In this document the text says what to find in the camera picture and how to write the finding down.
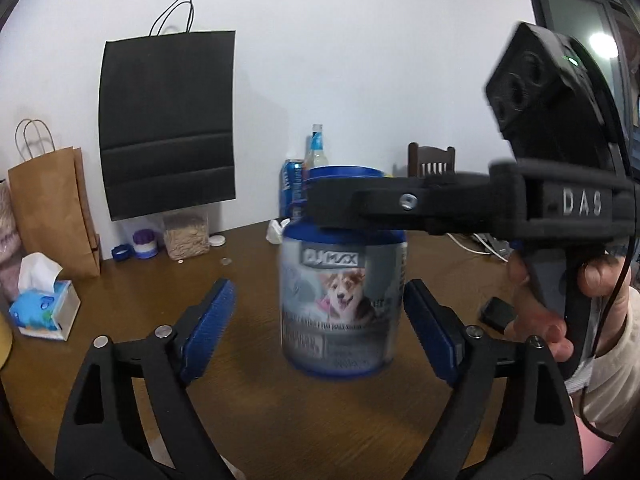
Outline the beige sleeve forearm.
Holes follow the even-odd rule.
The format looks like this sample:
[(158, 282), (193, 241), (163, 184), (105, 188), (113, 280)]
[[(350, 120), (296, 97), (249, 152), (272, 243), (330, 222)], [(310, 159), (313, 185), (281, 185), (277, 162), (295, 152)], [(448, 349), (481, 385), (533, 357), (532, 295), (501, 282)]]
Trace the beige sleeve forearm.
[(626, 324), (616, 346), (594, 361), (584, 404), (586, 419), (618, 437), (639, 403), (639, 292), (630, 289)]

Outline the person's right hand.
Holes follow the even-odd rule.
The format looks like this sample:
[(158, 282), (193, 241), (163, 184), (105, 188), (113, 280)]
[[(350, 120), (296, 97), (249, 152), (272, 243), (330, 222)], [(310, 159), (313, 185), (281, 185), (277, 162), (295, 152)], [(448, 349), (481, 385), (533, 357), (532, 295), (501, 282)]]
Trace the person's right hand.
[[(587, 264), (578, 275), (580, 290), (591, 298), (608, 300), (623, 270), (624, 259), (605, 255)], [(506, 338), (526, 341), (537, 335), (548, 344), (558, 362), (567, 361), (573, 354), (573, 344), (567, 339), (562, 318), (540, 304), (528, 286), (529, 276), (522, 258), (514, 252), (506, 264), (506, 272), (515, 286), (514, 321), (506, 326)], [(629, 304), (630, 271), (626, 272), (622, 288), (608, 311), (597, 346), (597, 356), (612, 350), (623, 335)]]

